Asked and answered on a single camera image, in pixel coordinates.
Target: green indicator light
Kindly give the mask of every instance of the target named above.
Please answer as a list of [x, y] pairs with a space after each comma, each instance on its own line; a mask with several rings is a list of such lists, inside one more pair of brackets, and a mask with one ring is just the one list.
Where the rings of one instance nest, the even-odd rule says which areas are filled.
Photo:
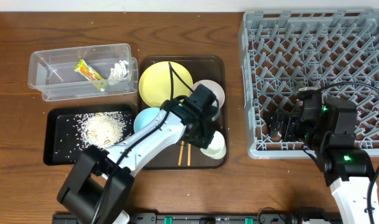
[[351, 158], [349, 156], [344, 156], [345, 161], [351, 161]]

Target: transparent container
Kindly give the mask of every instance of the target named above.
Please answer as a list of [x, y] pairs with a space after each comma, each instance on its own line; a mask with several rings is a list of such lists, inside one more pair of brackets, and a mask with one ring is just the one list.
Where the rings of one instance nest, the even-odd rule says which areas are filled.
[[[80, 59], [104, 80], [88, 81], [74, 68]], [[119, 60], [128, 64], [124, 78], [108, 80], [110, 69]], [[43, 100], [72, 100], [96, 96], [123, 95], [138, 90], [138, 63], [131, 58], [128, 44], [74, 47], [34, 52], [30, 58], [28, 85], [43, 93]]]

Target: dark brown tray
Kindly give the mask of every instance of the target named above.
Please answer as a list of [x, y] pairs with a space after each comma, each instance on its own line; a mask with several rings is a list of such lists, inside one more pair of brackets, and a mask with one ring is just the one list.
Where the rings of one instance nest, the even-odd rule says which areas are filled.
[[[141, 72], [145, 71], [149, 66], [157, 62], [177, 62], [183, 65], [191, 74], [194, 83], [199, 80], [213, 80], [220, 84], [225, 91], [225, 72], [224, 64], [219, 57], [216, 56], [152, 56], [145, 58], [141, 62]], [[140, 104], [138, 111], [148, 108], [148, 105], [143, 102], [139, 96]], [[145, 169], [214, 169], [222, 166], [228, 156], [228, 136], [227, 136], [227, 108], [226, 100], [221, 108], [221, 114], [217, 118], [219, 129], [224, 137], [227, 145], [227, 154], [223, 159], [211, 159], [205, 156], [200, 149], [190, 147], [190, 165], [188, 166], [188, 146], [184, 146], [182, 150], [182, 159], [179, 166], [179, 155], [181, 150], [180, 142], [169, 146], [151, 160]]]

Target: wooden surface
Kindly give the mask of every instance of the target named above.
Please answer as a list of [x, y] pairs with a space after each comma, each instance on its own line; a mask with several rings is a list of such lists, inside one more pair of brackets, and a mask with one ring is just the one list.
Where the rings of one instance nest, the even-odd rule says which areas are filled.
[[[42, 162], [47, 113], [63, 106], [124, 103], [115, 96], [48, 103], [27, 86], [36, 50], [128, 43], [150, 55], [217, 55], [225, 63], [228, 162], [216, 170], [142, 171], [127, 211], [256, 213], [263, 207], [337, 206], [310, 159], [247, 155], [237, 33], [242, 13], [2, 13], [0, 15], [0, 223], [50, 223], [70, 166]], [[376, 167], [379, 159], [373, 159]]]

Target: white backdrop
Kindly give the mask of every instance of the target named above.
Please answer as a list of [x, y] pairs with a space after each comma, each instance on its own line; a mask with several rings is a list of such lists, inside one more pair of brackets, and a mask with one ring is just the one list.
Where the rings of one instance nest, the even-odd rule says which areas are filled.
[[0, 11], [243, 12], [379, 8], [379, 0], [0, 0]]

